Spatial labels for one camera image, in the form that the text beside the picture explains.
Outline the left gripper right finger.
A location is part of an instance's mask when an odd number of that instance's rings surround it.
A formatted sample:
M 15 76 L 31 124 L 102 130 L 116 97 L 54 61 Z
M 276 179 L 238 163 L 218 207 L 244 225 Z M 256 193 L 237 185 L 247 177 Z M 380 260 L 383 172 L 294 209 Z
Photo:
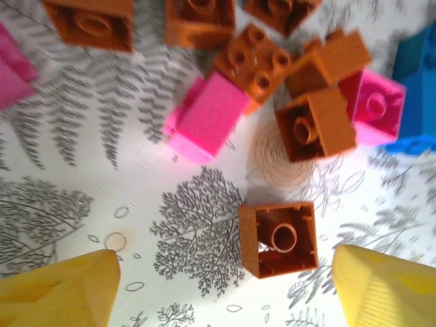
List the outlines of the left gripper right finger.
M 339 245 L 332 277 L 348 327 L 436 327 L 436 268 Z

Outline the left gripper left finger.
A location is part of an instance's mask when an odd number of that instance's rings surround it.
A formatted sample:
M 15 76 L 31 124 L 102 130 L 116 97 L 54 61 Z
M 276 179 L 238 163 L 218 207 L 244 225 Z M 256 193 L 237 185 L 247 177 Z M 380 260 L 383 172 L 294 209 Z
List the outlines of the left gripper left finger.
M 0 279 L 0 327 L 108 327 L 120 283 L 113 250 Z

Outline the pink lego brick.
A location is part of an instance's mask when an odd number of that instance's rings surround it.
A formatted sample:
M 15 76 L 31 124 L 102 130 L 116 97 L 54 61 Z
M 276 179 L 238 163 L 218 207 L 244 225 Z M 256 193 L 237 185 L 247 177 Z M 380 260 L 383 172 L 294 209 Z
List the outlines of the pink lego brick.
M 31 82 L 38 78 L 36 67 L 0 22 L 0 110 L 34 94 Z
M 248 95 L 218 72 L 197 78 L 164 124 L 168 146 L 197 164 L 213 160 L 249 103 Z
M 406 87 L 369 69 L 338 83 L 358 144 L 377 146 L 399 136 Z

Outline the blue lego brick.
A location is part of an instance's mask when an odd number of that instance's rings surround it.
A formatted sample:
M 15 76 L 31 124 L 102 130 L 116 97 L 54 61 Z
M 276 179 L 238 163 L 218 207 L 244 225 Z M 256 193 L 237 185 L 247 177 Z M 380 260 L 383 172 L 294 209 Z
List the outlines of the blue lego brick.
M 392 79 L 407 88 L 396 142 L 388 153 L 436 153 L 436 21 L 398 45 Z

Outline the orange lego brick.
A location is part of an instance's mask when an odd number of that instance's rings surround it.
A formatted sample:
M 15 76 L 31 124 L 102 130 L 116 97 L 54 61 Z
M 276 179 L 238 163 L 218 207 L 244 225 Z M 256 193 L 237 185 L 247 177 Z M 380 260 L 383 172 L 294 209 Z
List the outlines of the orange lego brick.
M 290 162 L 332 157 L 356 147 L 338 88 L 305 93 L 275 113 Z
M 303 53 L 292 56 L 285 79 L 292 98 L 330 87 L 359 72 L 371 62 L 360 32 L 348 34 L 339 28 L 324 40 L 316 37 L 303 46 Z
M 323 0 L 245 0 L 243 9 L 283 37 L 289 37 Z
M 249 116 L 277 91 L 291 65 L 289 52 L 250 23 L 215 56 L 211 71 L 219 72 L 251 98 L 245 110 Z
M 169 46 L 213 50 L 236 29 L 235 0 L 166 0 L 165 9 Z
M 239 207 L 240 256 L 258 279 L 318 267 L 312 202 Z
M 134 0 L 40 0 L 60 38 L 81 47 L 132 52 Z

